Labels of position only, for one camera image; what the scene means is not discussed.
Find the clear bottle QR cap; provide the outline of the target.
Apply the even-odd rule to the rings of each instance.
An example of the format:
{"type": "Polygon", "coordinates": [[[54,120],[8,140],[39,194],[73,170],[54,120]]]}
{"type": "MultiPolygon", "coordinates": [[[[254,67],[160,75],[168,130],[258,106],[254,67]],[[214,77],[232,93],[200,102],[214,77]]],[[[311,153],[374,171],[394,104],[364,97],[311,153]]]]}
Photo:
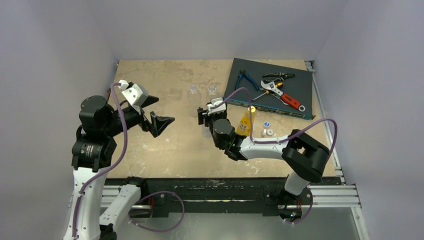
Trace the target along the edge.
{"type": "Polygon", "coordinates": [[[191,84],[187,92],[188,112],[192,117],[198,116],[198,107],[201,105],[201,93],[197,84],[191,84]]]}

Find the clear bottle blue cap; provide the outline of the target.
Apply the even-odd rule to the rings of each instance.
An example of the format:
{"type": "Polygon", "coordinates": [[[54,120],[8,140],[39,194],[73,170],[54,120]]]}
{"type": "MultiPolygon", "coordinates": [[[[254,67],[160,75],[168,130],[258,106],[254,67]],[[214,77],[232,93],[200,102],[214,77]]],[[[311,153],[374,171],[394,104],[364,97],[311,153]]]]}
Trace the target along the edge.
{"type": "Polygon", "coordinates": [[[218,91],[218,88],[215,84],[210,84],[207,88],[206,88],[206,93],[205,93],[205,99],[206,102],[210,102],[213,99],[219,98],[220,94],[218,91]]]}

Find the yellow juice bottle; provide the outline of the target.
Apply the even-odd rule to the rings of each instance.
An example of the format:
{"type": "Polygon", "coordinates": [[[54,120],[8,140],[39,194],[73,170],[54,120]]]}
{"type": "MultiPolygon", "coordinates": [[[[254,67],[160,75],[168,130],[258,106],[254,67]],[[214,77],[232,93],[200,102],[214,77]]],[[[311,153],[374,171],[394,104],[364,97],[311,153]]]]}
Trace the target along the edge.
{"type": "Polygon", "coordinates": [[[249,136],[252,133],[253,124],[256,118],[256,112],[254,115],[244,113],[235,132],[242,136],[249,136]]]}

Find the yellow juice bottle cap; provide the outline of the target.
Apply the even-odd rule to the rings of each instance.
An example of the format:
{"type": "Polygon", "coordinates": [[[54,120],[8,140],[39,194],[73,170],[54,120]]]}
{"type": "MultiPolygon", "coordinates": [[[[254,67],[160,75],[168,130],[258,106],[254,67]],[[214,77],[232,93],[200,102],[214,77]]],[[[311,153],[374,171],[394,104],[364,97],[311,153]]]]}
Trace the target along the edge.
{"type": "Polygon", "coordinates": [[[255,114],[255,112],[256,112],[256,108],[254,107],[254,106],[249,106],[248,108],[247,108],[247,110],[246,110],[246,113],[249,115],[249,114],[252,114],[252,115],[254,115],[255,114]]]}

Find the small clear water bottle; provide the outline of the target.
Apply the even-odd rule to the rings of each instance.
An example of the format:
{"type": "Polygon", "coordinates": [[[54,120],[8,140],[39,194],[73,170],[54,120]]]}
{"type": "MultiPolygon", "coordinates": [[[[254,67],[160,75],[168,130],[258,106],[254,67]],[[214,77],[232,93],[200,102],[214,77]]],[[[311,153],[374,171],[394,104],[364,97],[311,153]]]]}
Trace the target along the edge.
{"type": "Polygon", "coordinates": [[[213,126],[209,125],[209,126],[202,126],[202,135],[206,138],[211,138],[212,137],[212,133],[213,133],[213,126]]]}

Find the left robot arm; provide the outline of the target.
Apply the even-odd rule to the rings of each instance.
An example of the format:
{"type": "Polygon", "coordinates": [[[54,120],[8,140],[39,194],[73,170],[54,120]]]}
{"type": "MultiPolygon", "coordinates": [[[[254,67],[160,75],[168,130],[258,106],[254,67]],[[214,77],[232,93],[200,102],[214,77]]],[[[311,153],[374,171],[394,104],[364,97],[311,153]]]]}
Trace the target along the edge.
{"type": "Polygon", "coordinates": [[[174,117],[158,116],[154,112],[148,120],[131,106],[122,113],[125,123],[119,111],[100,95],[81,103],[81,125],[71,149],[74,190],[65,240],[115,240],[117,230],[129,218],[132,205],[142,205],[149,199],[146,182],[140,177],[127,177],[117,197],[101,213],[107,169],[117,147],[114,137],[136,125],[158,137],[175,121],[174,117]]]}

